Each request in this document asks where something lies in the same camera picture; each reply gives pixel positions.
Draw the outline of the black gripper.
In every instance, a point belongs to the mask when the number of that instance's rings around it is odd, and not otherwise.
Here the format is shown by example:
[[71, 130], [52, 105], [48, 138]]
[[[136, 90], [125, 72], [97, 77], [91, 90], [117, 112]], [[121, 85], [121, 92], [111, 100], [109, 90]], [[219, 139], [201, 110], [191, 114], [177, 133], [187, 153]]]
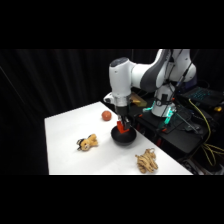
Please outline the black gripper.
[[[118, 114], [118, 120], [121, 123], [122, 129], [124, 129], [124, 121], [123, 121], [123, 116], [127, 116], [129, 111], [130, 111], [130, 106], [116, 106], [115, 111]], [[126, 129], [130, 129], [131, 124], [132, 124], [132, 119], [130, 117], [125, 118], [126, 121]]]

